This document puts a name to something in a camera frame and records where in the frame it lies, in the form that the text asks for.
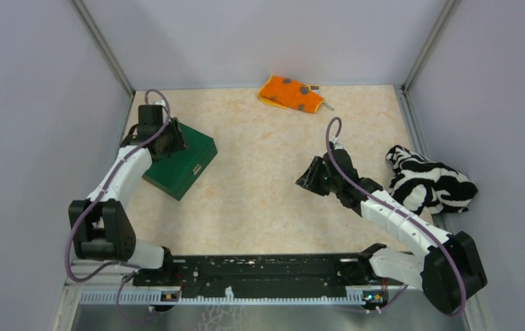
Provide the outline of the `orange spotted cloth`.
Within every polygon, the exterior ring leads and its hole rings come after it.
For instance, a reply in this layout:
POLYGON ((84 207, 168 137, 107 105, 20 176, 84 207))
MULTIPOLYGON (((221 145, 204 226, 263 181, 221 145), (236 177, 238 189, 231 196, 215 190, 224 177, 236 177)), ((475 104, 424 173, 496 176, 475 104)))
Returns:
POLYGON ((335 110, 321 95, 319 86, 276 75, 269 76, 257 98, 267 106, 309 114, 316 114, 321 107, 335 110))

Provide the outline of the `green jewelry box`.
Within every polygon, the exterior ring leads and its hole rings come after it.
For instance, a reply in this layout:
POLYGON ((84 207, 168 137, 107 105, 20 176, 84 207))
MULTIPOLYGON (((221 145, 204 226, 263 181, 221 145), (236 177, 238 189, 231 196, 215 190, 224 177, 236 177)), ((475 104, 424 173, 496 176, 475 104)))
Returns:
POLYGON ((158 160, 143 174, 145 181, 177 201, 182 200, 217 155, 212 137, 184 124, 180 128, 187 148, 158 160))

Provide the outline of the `zebra striped cloth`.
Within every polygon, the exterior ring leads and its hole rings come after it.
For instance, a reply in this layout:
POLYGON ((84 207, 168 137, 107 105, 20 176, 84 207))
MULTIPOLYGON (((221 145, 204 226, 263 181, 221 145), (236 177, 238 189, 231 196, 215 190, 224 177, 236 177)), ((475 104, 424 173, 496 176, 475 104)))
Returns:
POLYGON ((478 193, 477 186, 458 170, 432 161, 400 145, 386 153, 393 171, 388 191, 405 208, 421 214, 460 213, 478 193))

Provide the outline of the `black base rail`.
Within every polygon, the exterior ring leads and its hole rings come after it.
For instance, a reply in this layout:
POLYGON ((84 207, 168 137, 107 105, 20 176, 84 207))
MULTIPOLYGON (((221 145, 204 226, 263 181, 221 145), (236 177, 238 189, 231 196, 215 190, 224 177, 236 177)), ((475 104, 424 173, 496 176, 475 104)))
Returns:
POLYGON ((352 289, 383 295, 398 285, 370 275, 357 253, 174 256, 132 283, 180 287, 185 299, 339 299, 352 289))

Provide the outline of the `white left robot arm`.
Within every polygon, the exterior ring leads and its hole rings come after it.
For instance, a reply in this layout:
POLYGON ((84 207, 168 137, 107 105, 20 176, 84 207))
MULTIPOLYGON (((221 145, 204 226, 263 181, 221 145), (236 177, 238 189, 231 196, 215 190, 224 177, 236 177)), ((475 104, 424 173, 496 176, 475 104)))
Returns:
POLYGON ((69 205, 71 231, 64 253, 69 280, 89 281, 111 265, 149 270, 159 285, 175 280, 170 250, 139 240, 125 207, 154 163, 186 147, 180 123, 165 99, 139 106, 138 122, 120 143, 106 176, 85 199, 69 205))

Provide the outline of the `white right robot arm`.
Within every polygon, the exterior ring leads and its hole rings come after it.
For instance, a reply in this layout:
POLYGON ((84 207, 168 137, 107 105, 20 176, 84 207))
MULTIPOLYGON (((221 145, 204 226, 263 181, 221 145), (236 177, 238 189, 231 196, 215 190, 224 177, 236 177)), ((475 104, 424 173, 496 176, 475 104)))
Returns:
POLYGON ((393 279, 424 293, 444 314, 457 314, 488 279, 473 238, 449 233, 396 202, 376 181, 359 177, 347 152, 316 156, 296 185, 339 202, 402 242, 408 252, 374 244, 361 254, 359 278, 376 284, 393 279))

